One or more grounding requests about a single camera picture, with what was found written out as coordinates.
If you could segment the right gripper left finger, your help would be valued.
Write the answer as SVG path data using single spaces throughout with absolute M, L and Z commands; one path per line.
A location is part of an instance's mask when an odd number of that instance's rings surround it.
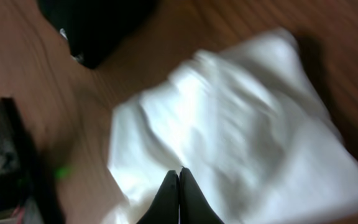
M 137 224 L 179 224 L 179 178 L 167 172 L 149 209 Z

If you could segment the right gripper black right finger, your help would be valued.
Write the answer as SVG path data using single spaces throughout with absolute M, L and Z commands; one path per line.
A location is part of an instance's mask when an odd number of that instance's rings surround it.
M 180 224 L 222 224 L 188 168 L 180 172 Z

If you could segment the white t-shirt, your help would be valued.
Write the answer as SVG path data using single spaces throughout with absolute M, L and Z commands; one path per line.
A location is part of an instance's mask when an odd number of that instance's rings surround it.
M 108 169 L 136 223 L 182 169 L 224 223 L 319 223 L 358 213 L 345 149 L 285 29 L 218 54 L 200 50 L 112 113 Z

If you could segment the folded black polo shirt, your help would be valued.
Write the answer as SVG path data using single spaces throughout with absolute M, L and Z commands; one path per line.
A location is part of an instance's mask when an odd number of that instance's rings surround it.
M 71 57 L 96 68 L 148 19 L 156 0 L 37 0 L 40 12 L 66 39 Z

